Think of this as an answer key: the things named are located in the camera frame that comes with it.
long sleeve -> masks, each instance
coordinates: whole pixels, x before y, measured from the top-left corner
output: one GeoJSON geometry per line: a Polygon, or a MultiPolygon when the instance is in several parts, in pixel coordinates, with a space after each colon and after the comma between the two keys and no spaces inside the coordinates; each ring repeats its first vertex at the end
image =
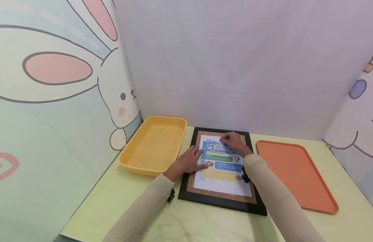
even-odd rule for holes
{"type": "Polygon", "coordinates": [[[124,212],[103,242],[135,242],[170,196],[174,183],[160,174],[124,212]]]}
{"type": "Polygon", "coordinates": [[[244,158],[244,169],[284,239],[288,242],[324,241],[297,200],[259,155],[244,158]]]}

blue circle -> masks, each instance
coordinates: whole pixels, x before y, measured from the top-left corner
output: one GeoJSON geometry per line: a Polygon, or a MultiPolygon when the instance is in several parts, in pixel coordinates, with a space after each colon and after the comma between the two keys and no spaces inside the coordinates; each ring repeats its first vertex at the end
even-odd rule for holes
{"type": "Polygon", "coordinates": [[[352,89],[349,92],[351,99],[358,99],[367,89],[367,81],[364,79],[357,80],[352,89]]]}

light green table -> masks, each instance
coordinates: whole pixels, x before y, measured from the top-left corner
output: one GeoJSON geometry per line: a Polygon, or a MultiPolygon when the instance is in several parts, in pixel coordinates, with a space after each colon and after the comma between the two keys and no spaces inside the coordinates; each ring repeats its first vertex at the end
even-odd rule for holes
{"type": "MultiPolygon", "coordinates": [[[[188,127],[180,153],[189,147],[193,128],[188,127]]],[[[340,211],[330,215],[305,210],[326,241],[373,241],[373,208],[322,141],[250,134],[258,140],[294,143],[306,148],[340,211]]],[[[116,159],[91,191],[61,235],[82,242],[100,242],[115,221],[153,180],[128,173],[116,159]]],[[[177,199],[166,204],[146,231],[143,241],[284,241],[270,216],[263,217],[177,199]]]]}

cartoon wallpaper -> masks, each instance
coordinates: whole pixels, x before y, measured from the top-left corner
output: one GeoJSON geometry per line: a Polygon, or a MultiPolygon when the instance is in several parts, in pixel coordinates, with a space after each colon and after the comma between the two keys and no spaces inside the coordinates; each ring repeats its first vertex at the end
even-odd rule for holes
{"type": "Polygon", "coordinates": [[[0,241],[52,241],[142,123],[112,0],[0,0],[0,241]]]}
{"type": "Polygon", "coordinates": [[[350,90],[324,141],[373,206],[373,57],[350,90]]]}

hand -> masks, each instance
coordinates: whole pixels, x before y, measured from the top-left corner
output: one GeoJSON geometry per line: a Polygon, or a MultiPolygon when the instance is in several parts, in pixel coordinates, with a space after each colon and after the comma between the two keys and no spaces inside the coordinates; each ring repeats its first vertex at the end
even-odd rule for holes
{"type": "Polygon", "coordinates": [[[163,173],[172,182],[184,173],[192,173],[201,169],[207,169],[207,164],[197,165],[197,161],[202,153],[197,146],[192,145],[183,153],[169,168],[163,173]]]}
{"type": "Polygon", "coordinates": [[[242,158],[245,158],[247,155],[252,154],[250,148],[248,148],[248,146],[243,143],[240,135],[236,132],[225,133],[220,137],[220,142],[223,144],[227,144],[230,148],[239,151],[242,158]]]}

